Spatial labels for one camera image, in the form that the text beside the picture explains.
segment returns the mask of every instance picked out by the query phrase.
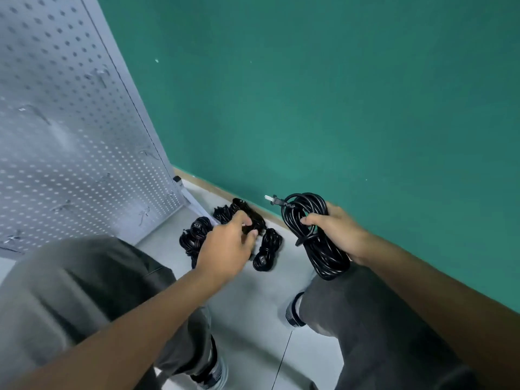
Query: cable connector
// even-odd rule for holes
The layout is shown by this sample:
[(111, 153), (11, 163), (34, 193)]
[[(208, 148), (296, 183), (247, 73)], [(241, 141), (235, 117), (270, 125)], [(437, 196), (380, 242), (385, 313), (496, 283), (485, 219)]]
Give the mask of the cable connector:
[(264, 196), (264, 198), (267, 201), (270, 201), (271, 205), (280, 205), (280, 206), (286, 206), (288, 208), (294, 208), (294, 204), (292, 204), (290, 202), (287, 202), (286, 200), (279, 199), (274, 194), (273, 194), (272, 197), (271, 196)]

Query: pegboard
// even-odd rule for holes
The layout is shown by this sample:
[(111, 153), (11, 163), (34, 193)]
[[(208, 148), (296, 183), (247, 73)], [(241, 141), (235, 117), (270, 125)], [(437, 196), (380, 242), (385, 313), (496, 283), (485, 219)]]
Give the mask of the pegboard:
[(2, 256), (96, 234), (135, 244), (184, 204), (90, 16), (83, 0), (0, 0)]

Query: leg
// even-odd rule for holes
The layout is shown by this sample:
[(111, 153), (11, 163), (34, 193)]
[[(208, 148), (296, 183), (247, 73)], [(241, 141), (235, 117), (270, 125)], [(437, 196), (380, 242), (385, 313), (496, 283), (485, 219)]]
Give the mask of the leg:
[[(0, 285), (0, 387), (65, 350), (167, 288), (172, 271), (107, 236), (43, 246), (16, 264)], [(168, 341), (171, 372), (204, 366), (209, 328), (195, 314)], [(166, 358), (161, 353), (159, 364)], [(137, 388), (159, 388), (150, 369)]]
[(299, 315), (334, 336), (344, 367), (336, 389), (476, 388), (473, 374), (448, 345), (370, 269), (315, 277)]

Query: cable bundle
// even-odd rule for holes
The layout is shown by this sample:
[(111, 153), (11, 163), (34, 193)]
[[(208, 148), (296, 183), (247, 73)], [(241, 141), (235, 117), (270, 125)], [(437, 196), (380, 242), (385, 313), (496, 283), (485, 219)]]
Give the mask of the cable bundle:
[(296, 246), (303, 244), (316, 273), (324, 280), (332, 280), (350, 267), (348, 254), (340, 250), (318, 226), (306, 226), (300, 222), (309, 213), (328, 215), (327, 203), (314, 193), (291, 194), (285, 200), (268, 197), (272, 205), (281, 206), (282, 219), (296, 235)]
[(251, 209), (248, 203), (244, 200), (234, 198), (230, 206), (224, 205), (215, 208), (213, 211), (213, 217), (221, 224), (226, 224), (231, 221), (231, 218), (238, 210), (243, 210), (253, 222), (250, 226), (243, 226), (242, 232), (247, 234), (251, 230), (256, 229), (258, 230), (258, 235), (262, 235), (263, 231), (267, 228), (264, 218)]
[(200, 248), (204, 243), (207, 233), (213, 229), (210, 220), (205, 217), (199, 217), (191, 224), (188, 230), (184, 230), (179, 238), (179, 244), (186, 250), (186, 255), (191, 257), (191, 267), (194, 269), (197, 265)]
[(275, 263), (275, 254), (280, 249), (283, 238), (275, 229), (268, 228), (262, 238), (262, 246), (253, 260), (253, 268), (257, 271), (270, 271)]

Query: teal wall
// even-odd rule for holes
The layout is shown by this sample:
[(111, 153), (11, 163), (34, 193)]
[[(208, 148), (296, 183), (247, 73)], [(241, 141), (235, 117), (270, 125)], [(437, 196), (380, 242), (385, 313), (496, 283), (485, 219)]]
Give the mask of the teal wall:
[(520, 0), (99, 1), (175, 166), (319, 193), (520, 311)]

